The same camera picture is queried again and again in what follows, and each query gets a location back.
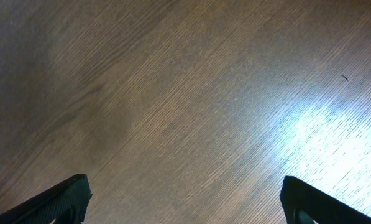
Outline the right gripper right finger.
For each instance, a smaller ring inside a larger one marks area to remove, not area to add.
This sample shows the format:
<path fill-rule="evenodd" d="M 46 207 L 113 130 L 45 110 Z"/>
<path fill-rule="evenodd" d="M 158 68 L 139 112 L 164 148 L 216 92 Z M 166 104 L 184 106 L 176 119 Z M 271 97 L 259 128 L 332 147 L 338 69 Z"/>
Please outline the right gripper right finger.
<path fill-rule="evenodd" d="M 371 217 L 293 176 L 284 177 L 280 201 L 289 224 L 371 224 Z"/>

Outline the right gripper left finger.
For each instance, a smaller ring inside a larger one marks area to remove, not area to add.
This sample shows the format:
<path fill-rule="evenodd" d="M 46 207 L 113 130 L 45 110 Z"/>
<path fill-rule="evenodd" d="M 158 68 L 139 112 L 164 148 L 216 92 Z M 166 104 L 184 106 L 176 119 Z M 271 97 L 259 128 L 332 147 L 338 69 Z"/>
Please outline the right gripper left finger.
<path fill-rule="evenodd" d="M 76 174 L 0 214 L 0 224 L 81 224 L 91 189 L 86 174 Z"/>

